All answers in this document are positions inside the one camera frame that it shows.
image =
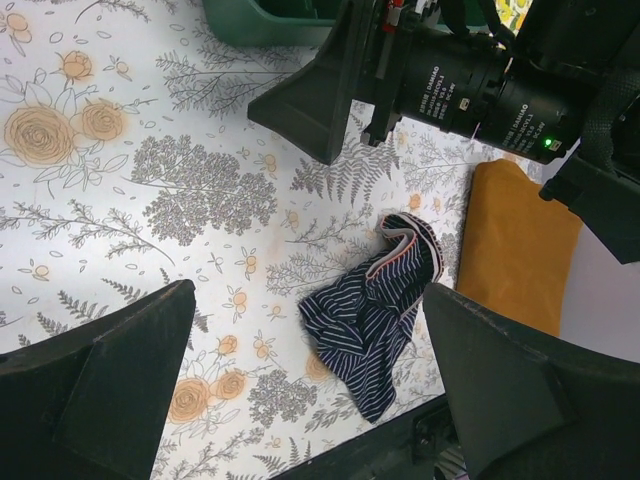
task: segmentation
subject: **green tray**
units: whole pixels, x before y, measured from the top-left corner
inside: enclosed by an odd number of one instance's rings
[[[203,0],[207,23],[236,47],[318,46],[326,40],[342,0]],[[476,0],[466,0],[468,25],[485,25]]]

